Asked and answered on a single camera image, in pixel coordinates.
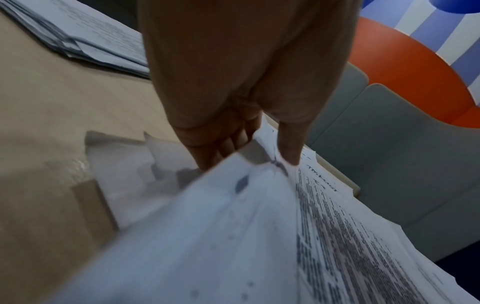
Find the beige table surface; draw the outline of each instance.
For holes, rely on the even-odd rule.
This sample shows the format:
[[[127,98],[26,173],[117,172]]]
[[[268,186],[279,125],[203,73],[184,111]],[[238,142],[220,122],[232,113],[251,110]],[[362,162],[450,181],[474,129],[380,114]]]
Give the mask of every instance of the beige table surface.
[[[115,234],[85,132],[177,137],[150,81],[66,60],[3,14],[0,29],[0,302],[32,303]]]

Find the paper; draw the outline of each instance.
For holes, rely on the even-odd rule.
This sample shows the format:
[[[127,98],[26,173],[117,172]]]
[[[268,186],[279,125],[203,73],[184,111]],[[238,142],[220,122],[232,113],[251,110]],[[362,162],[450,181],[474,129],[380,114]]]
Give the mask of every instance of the paper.
[[[57,52],[149,77],[142,35],[76,0],[0,0],[0,8]]]
[[[165,161],[163,147],[150,144],[157,157],[129,169],[111,167],[133,150],[108,144],[104,159],[88,158],[95,173],[131,184],[99,180],[105,194],[122,197],[155,183],[127,175]],[[177,194],[150,192],[151,201],[167,197],[164,206],[121,233],[49,303],[478,303],[400,227],[311,168],[305,159],[283,163],[275,132],[262,124],[252,143]]]

